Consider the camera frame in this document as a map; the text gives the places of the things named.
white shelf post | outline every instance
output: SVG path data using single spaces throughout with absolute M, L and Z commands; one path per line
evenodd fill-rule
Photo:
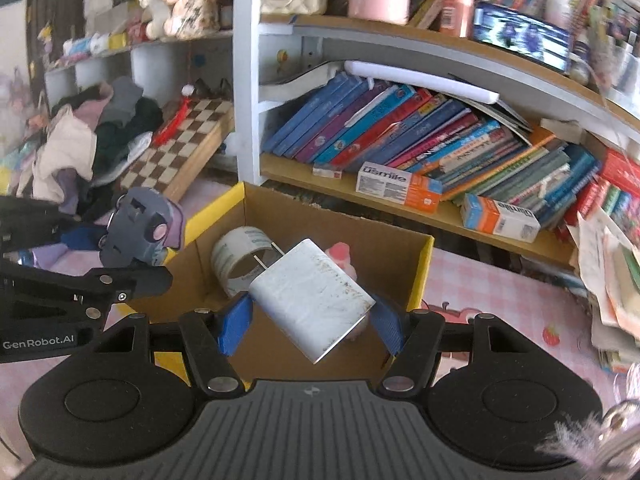
M 234 0 L 234 108 L 240 141 L 238 179 L 251 184 L 260 176 L 258 133 L 258 43 L 260 0 Z

blue gripper pad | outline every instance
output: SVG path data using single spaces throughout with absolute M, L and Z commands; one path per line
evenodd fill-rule
M 254 302 L 248 294 L 227 307 L 220 317 L 222 326 L 218 334 L 218 347 L 227 357 L 238 349 L 244 334 L 249 329 L 254 316 Z
M 369 311 L 371 324 L 378 332 L 389 353 L 398 355 L 402 350 L 402 346 L 404 346 L 402 320 L 393 306 L 389 305 L 387 301 L 375 294 L 372 294 L 371 297 L 376 300 L 376 304 Z

charger plug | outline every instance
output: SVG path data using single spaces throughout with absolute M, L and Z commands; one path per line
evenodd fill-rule
M 249 295 L 316 364 L 375 303 L 311 240 L 283 253 L 249 286 Z

checkered wooden box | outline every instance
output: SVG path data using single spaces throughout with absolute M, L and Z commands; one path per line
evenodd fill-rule
M 230 101 L 194 101 L 174 137 L 149 147 L 120 178 L 123 190 L 151 187 L 177 202 L 234 127 Z

white bottle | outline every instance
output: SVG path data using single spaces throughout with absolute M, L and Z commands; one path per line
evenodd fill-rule
M 546 0 L 545 21 L 568 30 L 571 26 L 571 4 L 569 0 Z

